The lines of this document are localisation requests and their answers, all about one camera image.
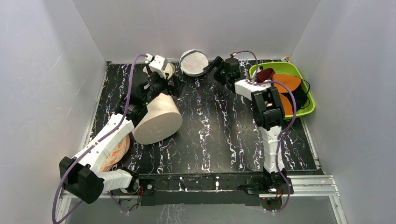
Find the white mesh laundry bag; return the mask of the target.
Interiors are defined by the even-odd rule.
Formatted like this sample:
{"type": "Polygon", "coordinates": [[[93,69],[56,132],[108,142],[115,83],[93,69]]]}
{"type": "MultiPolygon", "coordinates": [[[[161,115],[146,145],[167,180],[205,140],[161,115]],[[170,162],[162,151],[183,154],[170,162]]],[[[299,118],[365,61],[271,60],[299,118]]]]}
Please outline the white mesh laundry bag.
{"type": "Polygon", "coordinates": [[[204,68],[209,65],[206,55],[196,49],[184,52],[179,60],[180,70],[190,76],[198,77],[205,73],[204,68]]]}

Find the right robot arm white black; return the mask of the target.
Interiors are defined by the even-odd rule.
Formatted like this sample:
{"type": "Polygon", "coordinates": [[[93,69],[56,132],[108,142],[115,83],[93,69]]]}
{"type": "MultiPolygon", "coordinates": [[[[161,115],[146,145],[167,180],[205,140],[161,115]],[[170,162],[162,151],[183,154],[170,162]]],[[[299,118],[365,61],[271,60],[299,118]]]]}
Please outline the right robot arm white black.
{"type": "Polygon", "coordinates": [[[264,149],[263,176],[259,179],[249,178],[246,183],[237,187],[249,194],[291,194],[291,184],[280,155],[280,137],[285,112],[278,89],[272,86],[273,81],[255,84],[240,73],[238,59],[226,60],[216,57],[204,67],[204,72],[213,74],[214,80],[227,87],[233,93],[251,101],[254,122],[262,134],[264,149]]]}

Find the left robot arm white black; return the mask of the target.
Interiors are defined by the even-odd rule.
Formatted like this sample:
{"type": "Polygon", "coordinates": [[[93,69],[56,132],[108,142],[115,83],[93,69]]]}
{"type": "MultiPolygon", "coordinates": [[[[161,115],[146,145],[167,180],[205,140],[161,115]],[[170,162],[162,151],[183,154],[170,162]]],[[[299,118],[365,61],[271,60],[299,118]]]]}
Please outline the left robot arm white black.
{"type": "Polygon", "coordinates": [[[73,157],[64,157],[59,163],[61,181],[57,193],[64,189],[87,204],[95,202],[104,192],[123,189],[128,194],[139,190],[138,175],[126,168],[101,171],[102,165],[120,141],[132,132],[148,113],[148,105],[163,91],[179,97],[184,80],[178,75],[161,77],[151,72],[146,81],[138,84],[137,94],[129,85],[127,94],[107,124],[73,157]]]}

